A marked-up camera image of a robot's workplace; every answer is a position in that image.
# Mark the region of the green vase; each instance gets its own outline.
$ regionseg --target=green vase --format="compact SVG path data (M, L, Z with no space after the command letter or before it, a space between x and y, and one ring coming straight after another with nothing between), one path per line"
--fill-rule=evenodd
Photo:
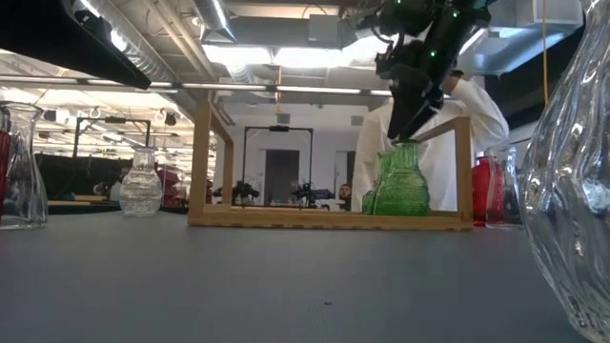
M390 171L390 166L392 165L392 155L393 154L394 154L393 151L382 151L377 154L377 156L379 158L379 170L377 173L377 180L375 180L375 186L373 187L372 190L370 190L366 194L364 194L364 196L366 196L367 194L370 194L369 197L367 197L366 199L364 197L362 198L362 209L363 210L364 210L364 202L365 201L368 202L367 211L365 212L367 214L374 213L377 190L379 189L379 185L381 184L381 180L383 179L384 175L387 175L388 172Z
M417 164L417 143L399 141L389 171L379 180L373 214L428 215L430 193Z

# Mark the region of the wooden frame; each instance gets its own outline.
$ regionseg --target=wooden frame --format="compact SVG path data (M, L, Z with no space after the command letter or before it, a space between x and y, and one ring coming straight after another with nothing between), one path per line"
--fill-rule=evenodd
M225 142L223 190L233 187L234 142L222 126L214 105L203 102L195 118L193 181L189 202L189 225L240 228L287 229L385 229L423 231L470 231L473 228L472 151L470 119L458 117L421 135L423 142L454 131L456 137L457 211L432 212L425 217L377 216L315 209L241 208L231 206L231 192L223 192L222 205L209 205L206 199L210 130Z

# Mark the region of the doorway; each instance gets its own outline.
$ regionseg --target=doorway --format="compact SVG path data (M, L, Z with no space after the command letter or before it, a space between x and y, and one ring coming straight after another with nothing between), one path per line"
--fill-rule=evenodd
M298 186L300 152L267 150L265 157L265 205L290 204Z

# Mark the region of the glass vase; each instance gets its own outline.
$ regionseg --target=glass vase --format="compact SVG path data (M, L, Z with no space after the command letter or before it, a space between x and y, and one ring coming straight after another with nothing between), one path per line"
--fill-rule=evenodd
M387 176L379 180L373 213L375 215L428 215L428 184L417 163L417 143L395 144Z
M489 191L485 212L485 227L521 229L519 187L515 169L517 149L501 146L487 151L489 156Z
M383 175L388 172L390 169L390 164L392 163L392 152L391 151L383 151L377 154L379 158L379 170L377 173L377 180L374 182L373 189L366 192L364 196L362 196L362 212L366 214L373 214L373 207L375 205L375 197L377 193L377 188L379 187L379 181L383 178Z
M570 323L610 342L610 0L581 0L586 29L532 135L523 222Z
M42 109L0 101L0 170L4 194L0 229L33 229L49 217L45 185L36 166L32 140Z
M154 148L133 148L133 164L123 179L120 206L127 216L149 216L159 211L163 191L154 171Z
M477 164L473 167L473 223L479 227L485 226L489 178L489 157L477 157Z

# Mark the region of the desk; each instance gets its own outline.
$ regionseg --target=desk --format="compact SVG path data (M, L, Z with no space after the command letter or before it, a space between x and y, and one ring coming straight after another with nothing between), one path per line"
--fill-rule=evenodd
M523 232L186 221L112 212L0 232L0 342L585 342Z

